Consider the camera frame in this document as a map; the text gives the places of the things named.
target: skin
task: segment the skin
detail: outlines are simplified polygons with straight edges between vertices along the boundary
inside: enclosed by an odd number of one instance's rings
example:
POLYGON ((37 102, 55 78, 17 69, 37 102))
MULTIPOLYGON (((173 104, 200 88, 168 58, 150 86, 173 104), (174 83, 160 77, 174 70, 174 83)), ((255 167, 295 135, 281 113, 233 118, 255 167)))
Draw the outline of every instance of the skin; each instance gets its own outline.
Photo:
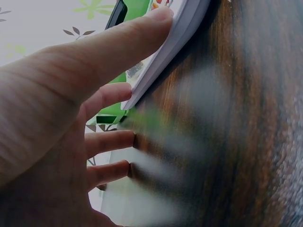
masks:
POLYGON ((86 161, 131 147, 134 134, 85 134, 85 123, 131 97, 128 84, 107 83, 154 53, 171 22, 168 8, 153 10, 0 68, 0 226, 117 226, 92 209, 88 192, 126 177, 129 163, 86 161))

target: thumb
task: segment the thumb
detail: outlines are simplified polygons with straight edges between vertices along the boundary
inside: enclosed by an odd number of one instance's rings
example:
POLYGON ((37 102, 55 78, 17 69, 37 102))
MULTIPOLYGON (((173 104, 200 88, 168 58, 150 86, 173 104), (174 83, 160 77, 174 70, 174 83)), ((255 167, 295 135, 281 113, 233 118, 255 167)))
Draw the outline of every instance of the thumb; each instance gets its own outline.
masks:
POLYGON ((27 58, 21 74, 68 101, 81 104, 101 86, 157 51, 172 23, 172 11, 155 9, 98 35, 45 48, 27 58))

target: wallpaper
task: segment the wallpaper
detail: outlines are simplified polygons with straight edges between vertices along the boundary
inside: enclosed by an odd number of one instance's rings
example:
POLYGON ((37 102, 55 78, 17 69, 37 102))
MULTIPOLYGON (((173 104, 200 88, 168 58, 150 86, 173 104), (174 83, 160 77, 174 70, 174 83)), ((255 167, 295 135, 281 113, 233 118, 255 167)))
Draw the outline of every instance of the wallpaper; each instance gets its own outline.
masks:
MULTIPOLYGON (((0 66, 44 47, 73 42, 102 32, 116 0, 1 0, 0 66)), ((88 132, 116 130, 113 125, 87 126, 88 132)), ((110 153, 99 154, 88 165, 109 163, 110 153)), ((100 210, 102 195, 89 193, 94 209, 100 210)))

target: fingernail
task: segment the fingernail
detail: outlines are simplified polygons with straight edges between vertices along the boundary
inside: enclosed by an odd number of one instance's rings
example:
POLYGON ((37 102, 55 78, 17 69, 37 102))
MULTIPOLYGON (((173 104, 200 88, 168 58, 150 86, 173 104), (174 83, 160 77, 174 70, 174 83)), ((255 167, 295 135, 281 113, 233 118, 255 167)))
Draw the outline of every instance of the fingernail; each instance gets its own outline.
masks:
POLYGON ((172 16, 174 15, 174 12, 168 8, 168 7, 159 7, 156 9, 153 9, 152 11, 149 11, 145 16, 146 17, 150 17, 154 20, 166 20, 169 18, 172 18, 172 16))

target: brown wood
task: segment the brown wood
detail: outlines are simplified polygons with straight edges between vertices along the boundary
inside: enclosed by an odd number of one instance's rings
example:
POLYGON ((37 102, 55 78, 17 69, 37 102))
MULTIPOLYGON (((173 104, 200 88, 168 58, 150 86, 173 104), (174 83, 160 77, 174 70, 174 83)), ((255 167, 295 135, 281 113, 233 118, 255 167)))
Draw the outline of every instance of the brown wood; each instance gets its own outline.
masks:
POLYGON ((102 211, 136 227, 303 226, 303 1, 214 0, 122 125, 131 178, 102 211))

